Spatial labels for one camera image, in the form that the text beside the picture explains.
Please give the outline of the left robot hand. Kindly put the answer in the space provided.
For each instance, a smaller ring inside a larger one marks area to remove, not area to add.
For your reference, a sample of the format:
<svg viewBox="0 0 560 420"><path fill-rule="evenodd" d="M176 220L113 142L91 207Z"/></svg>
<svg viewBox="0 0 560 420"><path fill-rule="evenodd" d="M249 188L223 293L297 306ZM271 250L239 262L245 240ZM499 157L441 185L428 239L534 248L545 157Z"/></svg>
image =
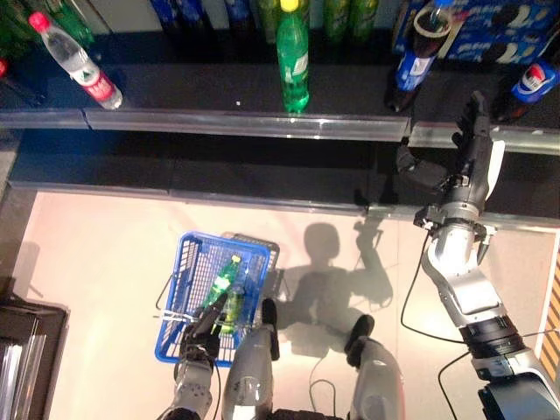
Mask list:
<svg viewBox="0 0 560 420"><path fill-rule="evenodd" d="M180 342L181 360L193 361L199 354L205 354L212 361L217 358L221 328L226 320L224 307L227 301L228 294L223 292L212 304L195 310L192 322L186 327Z"/></svg>

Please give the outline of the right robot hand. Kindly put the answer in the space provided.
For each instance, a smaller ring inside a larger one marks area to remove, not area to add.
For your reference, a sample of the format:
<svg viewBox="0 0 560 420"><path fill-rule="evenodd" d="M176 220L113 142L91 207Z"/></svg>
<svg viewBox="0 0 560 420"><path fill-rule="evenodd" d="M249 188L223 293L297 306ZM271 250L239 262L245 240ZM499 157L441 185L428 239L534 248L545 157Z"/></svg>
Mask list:
<svg viewBox="0 0 560 420"><path fill-rule="evenodd" d="M403 144L396 154L397 171L412 185L441 193L445 203L462 201L483 210L501 173L505 143L490 136L490 115L481 92L472 93L457 127L451 136L457 147L452 168L415 157Z"/></svg>

